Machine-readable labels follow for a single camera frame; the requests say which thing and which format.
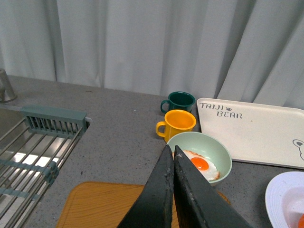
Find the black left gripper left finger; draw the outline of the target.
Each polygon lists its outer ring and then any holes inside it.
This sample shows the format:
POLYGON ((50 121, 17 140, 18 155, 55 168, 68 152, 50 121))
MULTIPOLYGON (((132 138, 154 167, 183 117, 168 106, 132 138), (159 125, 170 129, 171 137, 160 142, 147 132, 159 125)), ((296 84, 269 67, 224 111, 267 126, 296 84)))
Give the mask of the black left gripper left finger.
POLYGON ((119 228, 170 228, 172 223, 174 163, 166 145, 141 194, 119 228))

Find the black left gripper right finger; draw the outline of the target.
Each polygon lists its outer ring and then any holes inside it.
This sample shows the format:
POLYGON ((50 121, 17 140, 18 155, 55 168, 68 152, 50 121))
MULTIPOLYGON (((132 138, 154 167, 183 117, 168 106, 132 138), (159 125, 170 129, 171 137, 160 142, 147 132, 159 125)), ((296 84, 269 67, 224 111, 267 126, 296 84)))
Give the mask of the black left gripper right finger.
POLYGON ((174 151, 174 199, 181 228, 250 228, 197 170, 179 146, 174 151))

